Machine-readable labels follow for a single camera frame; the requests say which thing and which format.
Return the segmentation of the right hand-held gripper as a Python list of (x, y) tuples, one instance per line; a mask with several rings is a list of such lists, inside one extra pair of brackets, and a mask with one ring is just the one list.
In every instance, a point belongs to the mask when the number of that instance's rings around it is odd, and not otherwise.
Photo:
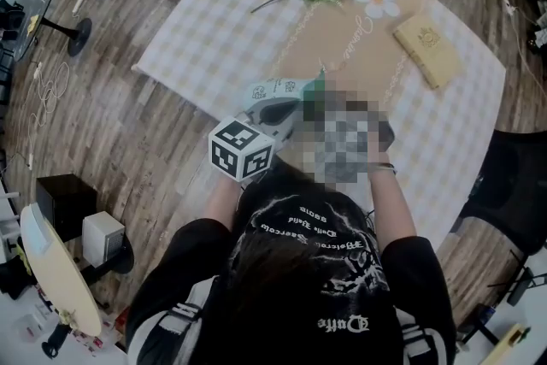
[(329, 111), (315, 138), (315, 170), (327, 180), (356, 180), (380, 166), (374, 158), (394, 140), (390, 122), (377, 110)]

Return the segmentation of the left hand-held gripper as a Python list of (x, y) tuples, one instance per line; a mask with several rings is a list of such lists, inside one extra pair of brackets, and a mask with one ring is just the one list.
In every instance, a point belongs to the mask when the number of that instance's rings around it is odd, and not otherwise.
[[(291, 126), (298, 108), (295, 97), (273, 97), (253, 102), (248, 115), (280, 115), (279, 126)], [(209, 163), (237, 182), (268, 170), (283, 143), (236, 117), (228, 116), (209, 133)]]

